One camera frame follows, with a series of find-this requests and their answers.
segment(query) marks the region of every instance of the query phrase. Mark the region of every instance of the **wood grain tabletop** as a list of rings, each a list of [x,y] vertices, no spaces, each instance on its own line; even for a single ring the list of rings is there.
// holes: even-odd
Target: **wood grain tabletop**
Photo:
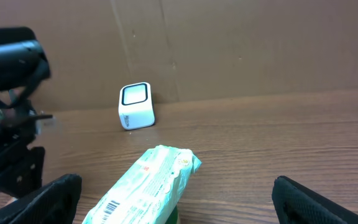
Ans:
[[[192,149],[203,162],[179,204],[182,223],[278,223],[280,175],[358,214],[358,90],[156,105],[155,126],[124,131],[117,108],[55,113],[44,183],[83,178],[75,223],[146,149]],[[0,208],[9,199],[0,195]]]

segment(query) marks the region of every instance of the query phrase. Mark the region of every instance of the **device screen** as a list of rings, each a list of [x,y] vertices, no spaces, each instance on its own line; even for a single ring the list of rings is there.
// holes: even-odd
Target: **device screen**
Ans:
[[[123,94],[122,104],[124,105],[143,102],[147,99],[146,85],[139,84],[125,87]]]

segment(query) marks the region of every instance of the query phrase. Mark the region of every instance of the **white plastic package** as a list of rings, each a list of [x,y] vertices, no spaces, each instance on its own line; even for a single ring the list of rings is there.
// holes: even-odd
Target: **white plastic package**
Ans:
[[[83,224],[165,223],[200,165],[190,149],[147,150],[88,212]]]

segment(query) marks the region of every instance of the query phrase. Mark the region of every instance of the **cardboard backdrop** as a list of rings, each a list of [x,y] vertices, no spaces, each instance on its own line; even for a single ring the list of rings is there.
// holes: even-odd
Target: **cardboard backdrop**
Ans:
[[[43,110],[117,106],[142,81],[157,103],[358,88],[355,0],[0,0],[0,26],[42,43]]]

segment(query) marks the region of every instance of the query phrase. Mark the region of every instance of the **barcode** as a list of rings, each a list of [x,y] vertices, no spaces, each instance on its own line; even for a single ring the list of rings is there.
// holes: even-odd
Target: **barcode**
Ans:
[[[106,209],[104,209],[104,216],[102,218],[102,223],[106,223],[107,219],[109,218],[109,216],[112,214],[113,211],[115,211],[115,209],[118,207],[119,203],[112,200],[110,201],[107,206]]]

